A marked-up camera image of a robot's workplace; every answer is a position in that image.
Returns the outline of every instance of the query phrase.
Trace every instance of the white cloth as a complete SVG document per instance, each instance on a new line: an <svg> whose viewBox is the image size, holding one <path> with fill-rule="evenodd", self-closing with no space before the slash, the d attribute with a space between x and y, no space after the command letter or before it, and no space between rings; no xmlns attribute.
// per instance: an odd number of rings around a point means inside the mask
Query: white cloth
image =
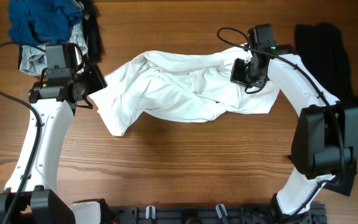
<svg viewBox="0 0 358 224"><path fill-rule="evenodd" d="M280 89L272 82L252 95L230 82L234 60L251 54L233 47L211 55L147 51L105 77L90 97L113 136L124 135L142 112L176 122L206 122L226 111L268 113Z"/></svg>

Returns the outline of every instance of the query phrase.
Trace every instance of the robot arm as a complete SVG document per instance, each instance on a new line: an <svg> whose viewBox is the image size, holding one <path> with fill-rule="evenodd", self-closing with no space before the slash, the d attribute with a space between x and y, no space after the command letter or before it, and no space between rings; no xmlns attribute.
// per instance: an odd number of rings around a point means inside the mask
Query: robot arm
<svg viewBox="0 0 358 224"><path fill-rule="evenodd" d="M274 82L299 116L289 156L295 168L284 188L272 198L276 210L273 220L295 222L310 209L321 188L342 172L341 157L345 169L356 165L358 109L341 105L337 97L326 91L307 71L291 45L277 45L270 25L257 26L248 33L250 41L244 48L254 56L247 63L239 58L235 61L231 81L244 86L247 93L250 88L250 93L262 90L267 81ZM339 123L344 139L343 155L342 146L337 143L339 136L333 134L335 122Z"/></svg>
<svg viewBox="0 0 358 224"><path fill-rule="evenodd" d="M67 101L56 101L56 99L39 100L32 104L41 115L42 127L41 138L31 167L31 178L27 180L24 192L31 192L35 186L42 185L45 189L57 192L57 168L62 152L63 140L67 129L74 118L73 111ZM16 168L5 185L12 193L17 191L21 182L21 175L29 160L32 145L35 139L37 125L34 115L30 114L30 123L24 139L22 152Z"/></svg>

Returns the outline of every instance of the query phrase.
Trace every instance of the garment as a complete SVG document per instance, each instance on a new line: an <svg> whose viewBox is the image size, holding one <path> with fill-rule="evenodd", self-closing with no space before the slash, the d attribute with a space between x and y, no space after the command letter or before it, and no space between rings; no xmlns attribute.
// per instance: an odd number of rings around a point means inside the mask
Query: garment
<svg viewBox="0 0 358 224"><path fill-rule="evenodd" d="M78 44L83 55L87 53L88 47L86 46L85 39L83 37L81 23L73 26L68 42ZM39 45L38 47L45 49L45 45ZM19 70L29 75L41 75L41 71L48 66L45 52L27 45L23 45L21 48Z"/></svg>
<svg viewBox="0 0 358 224"><path fill-rule="evenodd" d="M96 19L96 9L90 0L77 0L83 5L84 18L82 20L83 33L88 53L85 56L85 64L91 65L101 60L101 38L98 22Z"/></svg>
<svg viewBox="0 0 358 224"><path fill-rule="evenodd" d="M66 42L83 17L71 0L11 0L8 10L11 39L35 45Z"/></svg>
<svg viewBox="0 0 358 224"><path fill-rule="evenodd" d="M297 25L295 47L305 67L327 91L341 102L358 107L358 96L352 92L350 63L339 28L325 22L315 26ZM325 185L325 188L350 196L356 174L357 166L352 166L346 170L340 186Z"/></svg>
<svg viewBox="0 0 358 224"><path fill-rule="evenodd" d="M230 82L236 58L251 54L233 47L211 55L179 55L147 51L106 76L108 86L90 97L114 136L146 112L176 122L202 123L226 111L268 113L279 88L268 82L256 94Z"/></svg>

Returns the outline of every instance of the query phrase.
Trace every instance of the black mounting plate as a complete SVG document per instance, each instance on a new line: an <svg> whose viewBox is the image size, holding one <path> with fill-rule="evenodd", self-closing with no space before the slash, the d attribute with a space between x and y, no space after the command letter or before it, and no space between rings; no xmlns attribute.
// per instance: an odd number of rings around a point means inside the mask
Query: black mounting plate
<svg viewBox="0 0 358 224"><path fill-rule="evenodd" d="M145 218L145 208L135 206L110 207L116 214L119 224L186 224L184 214L197 214L203 224L221 224L214 207L200 208L158 208L155 209L155 221ZM267 215L269 204L226 207L229 224L271 224ZM299 224L327 224L326 209L322 204L312 204L309 214Z"/></svg>

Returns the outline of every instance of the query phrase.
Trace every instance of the wood grain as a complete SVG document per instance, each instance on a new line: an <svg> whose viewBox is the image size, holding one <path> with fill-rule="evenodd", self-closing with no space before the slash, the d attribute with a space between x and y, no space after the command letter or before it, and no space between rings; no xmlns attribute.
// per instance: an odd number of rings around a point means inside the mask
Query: wood grain
<svg viewBox="0 0 358 224"><path fill-rule="evenodd" d="M211 54L229 46L222 26L246 31L271 23L279 43L293 44L296 24L326 21L342 30L358 94L358 1L97 1L104 74L146 50ZM0 0L0 43L8 41L7 1ZM236 42L241 37L227 34ZM16 46L0 50L0 90L27 100L34 79L17 68ZM0 192L17 162L29 112L0 97ZM96 110L76 113L58 170L68 204L105 198L110 205L164 206L265 203L293 169L296 113L280 94L269 114L226 113L203 124L147 114L124 137L109 134ZM330 223L358 223L358 176L350 197L323 190Z"/></svg>

